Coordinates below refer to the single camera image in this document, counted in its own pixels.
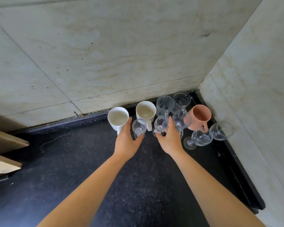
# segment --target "forearm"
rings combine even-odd
[[[265,227],[223,185],[184,150],[173,152],[175,160],[211,227]]]
[[[108,189],[125,164],[113,155],[61,202],[38,227],[89,226]]]

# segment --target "hand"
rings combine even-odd
[[[156,137],[162,149],[169,155],[171,155],[174,152],[183,150],[180,132],[177,130],[171,116],[169,117],[169,124],[166,136],[163,137],[160,133],[156,133]]]
[[[115,145],[114,155],[121,156],[125,161],[128,161],[135,155],[144,137],[140,135],[135,141],[132,139],[130,135],[131,120],[132,118],[129,117],[126,124],[121,128]]]

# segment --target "drinking glass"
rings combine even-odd
[[[153,135],[156,136],[156,132],[163,134],[168,129],[169,120],[166,116],[159,116],[155,120],[155,128],[153,129]]]
[[[160,96],[156,103],[156,115],[168,117],[171,109],[174,106],[174,100],[170,96]]]
[[[197,146],[205,146],[213,140],[212,133],[201,127],[193,132],[191,137],[186,137],[183,141],[188,150],[194,150]]]
[[[210,131],[215,140],[226,140],[234,134],[233,126],[227,121],[216,122],[211,126]]]
[[[135,139],[140,135],[144,135],[147,129],[146,122],[143,119],[136,119],[132,124]]]
[[[178,110],[185,109],[191,102],[191,97],[186,92],[176,92],[173,96],[174,107],[171,109],[172,113]]]
[[[180,132],[180,137],[183,137],[183,129],[188,128],[191,124],[191,117],[185,109],[175,111],[173,114],[177,130]]]

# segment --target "mug handle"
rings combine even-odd
[[[146,120],[146,126],[147,126],[147,130],[148,131],[152,131],[153,130],[153,127],[151,125],[151,121],[149,119]]]
[[[208,132],[207,122],[205,122],[203,125],[204,125],[204,128],[205,128],[205,131]]]
[[[117,127],[117,133],[119,135],[120,131],[121,131],[122,126]]]

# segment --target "pink mug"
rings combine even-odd
[[[188,127],[190,130],[197,130],[204,126],[208,130],[207,122],[211,119],[211,112],[208,107],[198,104],[188,111],[191,117],[191,125]]]

